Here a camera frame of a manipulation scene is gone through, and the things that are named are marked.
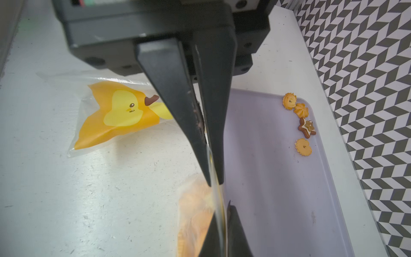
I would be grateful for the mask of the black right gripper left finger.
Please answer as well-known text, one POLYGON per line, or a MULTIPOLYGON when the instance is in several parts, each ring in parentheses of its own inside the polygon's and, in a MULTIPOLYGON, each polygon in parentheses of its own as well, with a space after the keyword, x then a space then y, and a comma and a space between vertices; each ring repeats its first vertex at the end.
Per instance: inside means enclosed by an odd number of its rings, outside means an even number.
POLYGON ((210 226, 207 230, 205 240, 201 247, 199 257, 220 257, 222 248, 220 245, 220 236, 216 214, 213 214, 210 226))

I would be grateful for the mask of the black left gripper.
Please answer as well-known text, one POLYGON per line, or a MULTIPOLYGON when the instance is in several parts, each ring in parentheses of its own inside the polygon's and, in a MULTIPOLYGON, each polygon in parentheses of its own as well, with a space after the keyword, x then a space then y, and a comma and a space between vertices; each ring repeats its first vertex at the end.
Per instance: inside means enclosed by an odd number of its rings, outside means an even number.
POLYGON ((188 139, 208 185, 204 121, 222 185, 233 70, 242 75, 252 67, 252 55, 270 31, 275 5, 276 1, 52 2, 73 56, 121 76, 141 73, 142 68, 188 139), (189 74, 197 75, 204 120, 189 74))

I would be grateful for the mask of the clear bag yellow chick print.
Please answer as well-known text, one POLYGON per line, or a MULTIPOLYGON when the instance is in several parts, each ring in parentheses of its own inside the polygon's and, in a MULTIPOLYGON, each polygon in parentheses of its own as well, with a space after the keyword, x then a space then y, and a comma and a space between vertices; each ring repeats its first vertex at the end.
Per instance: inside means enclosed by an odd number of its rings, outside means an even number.
POLYGON ((129 134, 173 119, 142 74, 123 77, 111 71, 69 71, 39 72, 37 76, 79 99, 69 157, 91 153, 129 134))

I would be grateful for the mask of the tan round flower cookie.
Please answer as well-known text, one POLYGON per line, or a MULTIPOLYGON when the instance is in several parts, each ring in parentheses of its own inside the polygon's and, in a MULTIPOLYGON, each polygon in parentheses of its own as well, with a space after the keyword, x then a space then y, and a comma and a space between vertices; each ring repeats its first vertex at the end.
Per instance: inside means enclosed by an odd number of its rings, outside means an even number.
POLYGON ((312 148, 308 140, 301 138, 295 142, 296 151, 302 156, 309 156, 312 154, 312 148))

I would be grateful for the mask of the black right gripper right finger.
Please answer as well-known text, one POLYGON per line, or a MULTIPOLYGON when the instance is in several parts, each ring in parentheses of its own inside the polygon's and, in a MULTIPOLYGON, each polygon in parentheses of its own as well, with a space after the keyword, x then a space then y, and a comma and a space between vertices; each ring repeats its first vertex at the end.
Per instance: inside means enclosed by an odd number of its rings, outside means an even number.
POLYGON ((228 256, 229 257, 253 257, 249 247, 243 225, 237 208, 229 202, 228 215, 228 256))

